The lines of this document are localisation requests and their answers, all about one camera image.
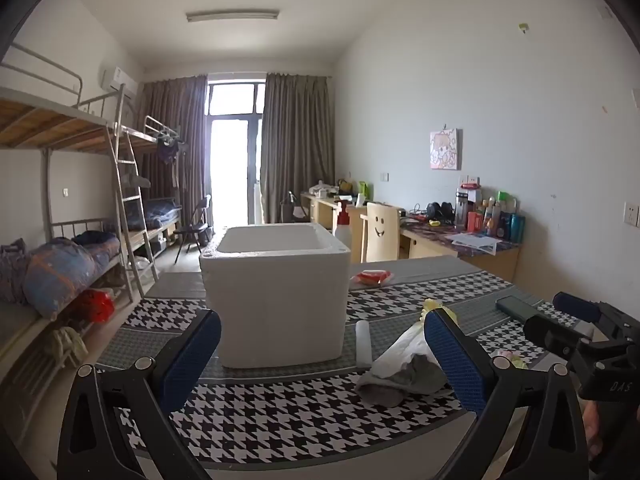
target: phone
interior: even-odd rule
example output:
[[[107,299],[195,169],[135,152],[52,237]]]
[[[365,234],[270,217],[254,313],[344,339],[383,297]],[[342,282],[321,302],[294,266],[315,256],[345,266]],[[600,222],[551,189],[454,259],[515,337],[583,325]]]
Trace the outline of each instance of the phone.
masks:
[[[530,304],[519,300],[515,296],[507,296],[495,301],[498,310],[504,312],[507,316],[517,319],[524,324],[527,319],[533,316],[545,316],[542,312],[532,307]]]

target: curtain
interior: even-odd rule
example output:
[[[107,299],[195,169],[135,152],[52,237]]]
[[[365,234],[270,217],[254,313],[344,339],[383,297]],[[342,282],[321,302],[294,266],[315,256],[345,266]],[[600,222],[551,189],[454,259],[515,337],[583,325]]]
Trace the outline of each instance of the curtain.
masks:
[[[280,219],[280,202],[318,180],[335,179],[335,138],[325,77],[268,74],[262,115],[260,192],[264,221]]]
[[[147,115],[169,128],[180,128],[186,143],[186,154],[180,157],[179,188],[172,184],[172,165],[158,158],[155,152],[143,153],[140,175],[151,181],[143,190],[144,198],[176,196],[182,205],[182,224],[188,224],[196,204],[206,189],[205,158],[207,155],[204,105],[207,76],[185,77],[169,81],[145,83],[142,90],[138,129],[142,131]]]

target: hand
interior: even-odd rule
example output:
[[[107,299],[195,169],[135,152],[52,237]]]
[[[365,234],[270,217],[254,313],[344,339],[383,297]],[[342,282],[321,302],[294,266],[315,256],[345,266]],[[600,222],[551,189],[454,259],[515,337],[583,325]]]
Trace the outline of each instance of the hand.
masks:
[[[640,408],[636,413],[638,422],[640,422]],[[598,456],[602,452],[602,439],[598,435],[600,431],[600,416],[598,415],[597,404],[593,400],[588,400],[587,405],[582,414],[584,423],[584,434],[587,438],[587,448],[589,450],[589,460]]]

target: ceiling light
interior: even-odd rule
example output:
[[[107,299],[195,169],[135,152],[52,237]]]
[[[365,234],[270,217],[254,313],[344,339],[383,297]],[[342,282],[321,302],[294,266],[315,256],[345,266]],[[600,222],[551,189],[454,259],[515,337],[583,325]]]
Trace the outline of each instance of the ceiling light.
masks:
[[[227,9],[209,10],[207,12],[187,12],[187,21],[208,22],[209,20],[277,20],[279,10],[276,9]]]

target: wooden chair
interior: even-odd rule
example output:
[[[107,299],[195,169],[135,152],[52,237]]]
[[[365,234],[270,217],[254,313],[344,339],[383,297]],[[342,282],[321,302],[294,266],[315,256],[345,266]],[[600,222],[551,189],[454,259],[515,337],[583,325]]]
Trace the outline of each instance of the wooden chair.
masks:
[[[397,260],[400,253],[400,215],[398,208],[369,202],[362,230],[362,261]]]

